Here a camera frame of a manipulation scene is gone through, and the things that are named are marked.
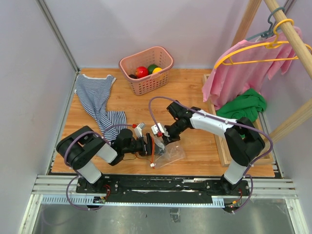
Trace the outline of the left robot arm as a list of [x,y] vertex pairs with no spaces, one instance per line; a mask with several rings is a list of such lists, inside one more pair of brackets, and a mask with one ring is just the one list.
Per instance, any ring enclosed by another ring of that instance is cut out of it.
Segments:
[[84,126],[56,146],[56,151],[63,157],[65,165],[72,168],[87,181],[87,187],[94,193],[104,188],[102,173],[92,162],[94,156],[115,166],[124,159],[125,154],[140,156],[155,155],[155,141],[149,133],[145,137],[133,137],[129,129],[122,129],[112,142],[107,142],[89,126]]

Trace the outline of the fake yellow lemon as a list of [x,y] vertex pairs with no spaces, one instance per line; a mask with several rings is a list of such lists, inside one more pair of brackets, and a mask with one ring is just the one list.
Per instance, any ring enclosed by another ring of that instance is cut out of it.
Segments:
[[160,67],[156,67],[156,68],[152,71],[152,73],[155,74],[155,73],[158,73],[158,72],[160,72],[160,71],[162,71],[162,69],[161,69]]

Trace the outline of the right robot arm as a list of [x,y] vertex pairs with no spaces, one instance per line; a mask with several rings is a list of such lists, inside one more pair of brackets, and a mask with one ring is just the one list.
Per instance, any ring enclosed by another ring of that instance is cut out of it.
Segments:
[[225,139],[232,160],[220,179],[221,190],[226,195],[234,194],[247,167],[265,147],[264,140],[252,122],[246,117],[239,120],[217,117],[197,107],[183,107],[178,102],[172,102],[167,111],[175,122],[163,127],[162,138],[166,145],[179,141],[180,134],[188,128],[203,130]]

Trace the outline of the clear zip top bag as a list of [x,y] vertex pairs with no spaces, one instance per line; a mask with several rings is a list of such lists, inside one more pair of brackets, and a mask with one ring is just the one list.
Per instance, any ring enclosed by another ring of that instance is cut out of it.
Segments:
[[152,168],[161,168],[172,164],[186,157],[185,151],[179,141],[164,145],[164,142],[158,138],[152,137],[155,148],[154,156],[151,157],[150,166]]

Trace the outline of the fake dark purple fruit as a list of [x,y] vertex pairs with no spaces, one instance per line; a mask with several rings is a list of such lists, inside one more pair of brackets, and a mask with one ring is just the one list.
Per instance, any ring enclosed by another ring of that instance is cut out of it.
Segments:
[[157,144],[155,145],[155,155],[156,156],[162,156],[166,153],[166,148],[165,146],[158,146]]

